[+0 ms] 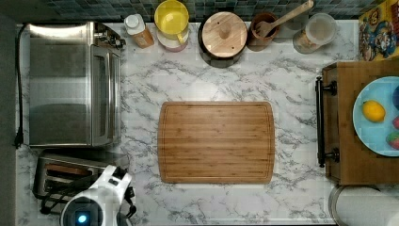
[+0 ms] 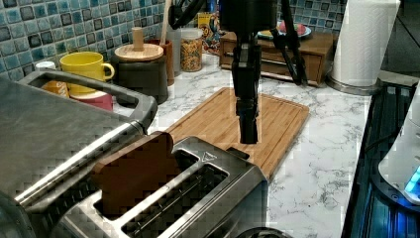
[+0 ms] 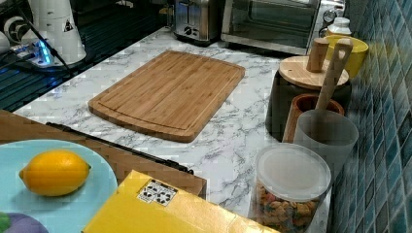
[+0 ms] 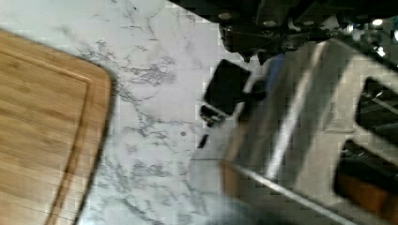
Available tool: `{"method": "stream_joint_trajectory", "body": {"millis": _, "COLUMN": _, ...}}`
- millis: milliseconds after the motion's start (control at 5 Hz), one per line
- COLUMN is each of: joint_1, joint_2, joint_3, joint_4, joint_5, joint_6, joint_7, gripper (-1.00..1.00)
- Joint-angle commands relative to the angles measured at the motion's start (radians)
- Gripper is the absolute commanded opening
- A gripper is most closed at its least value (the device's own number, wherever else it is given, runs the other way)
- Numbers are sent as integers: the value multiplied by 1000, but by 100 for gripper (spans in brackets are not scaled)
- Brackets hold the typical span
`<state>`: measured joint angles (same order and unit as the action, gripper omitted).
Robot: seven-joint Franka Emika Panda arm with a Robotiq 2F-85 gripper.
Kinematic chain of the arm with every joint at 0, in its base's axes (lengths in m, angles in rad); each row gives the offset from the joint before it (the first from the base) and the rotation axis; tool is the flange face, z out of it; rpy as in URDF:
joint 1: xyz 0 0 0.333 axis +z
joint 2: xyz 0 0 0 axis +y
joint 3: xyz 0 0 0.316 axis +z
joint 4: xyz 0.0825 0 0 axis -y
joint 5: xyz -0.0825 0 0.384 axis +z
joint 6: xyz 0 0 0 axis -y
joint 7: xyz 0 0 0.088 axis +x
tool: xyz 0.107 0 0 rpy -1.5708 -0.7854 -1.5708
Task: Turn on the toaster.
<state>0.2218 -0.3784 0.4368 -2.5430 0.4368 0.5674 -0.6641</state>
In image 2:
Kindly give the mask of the white robot base blue light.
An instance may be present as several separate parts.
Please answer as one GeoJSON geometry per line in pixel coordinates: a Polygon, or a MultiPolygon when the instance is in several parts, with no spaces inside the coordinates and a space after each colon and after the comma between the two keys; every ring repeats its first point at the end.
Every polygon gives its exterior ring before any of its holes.
{"type": "Polygon", "coordinates": [[[386,83],[373,110],[371,181],[390,203],[419,212],[419,85],[386,83]]]}

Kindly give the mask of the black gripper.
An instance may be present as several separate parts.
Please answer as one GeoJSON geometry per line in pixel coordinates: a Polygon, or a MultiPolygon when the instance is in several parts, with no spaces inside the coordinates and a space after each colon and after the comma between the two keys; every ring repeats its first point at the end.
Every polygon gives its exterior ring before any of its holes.
{"type": "Polygon", "coordinates": [[[221,29],[237,37],[232,76],[240,142],[255,144],[258,141],[260,76],[251,64],[256,60],[257,33],[276,26],[276,0],[220,0],[219,11],[221,29]]]}

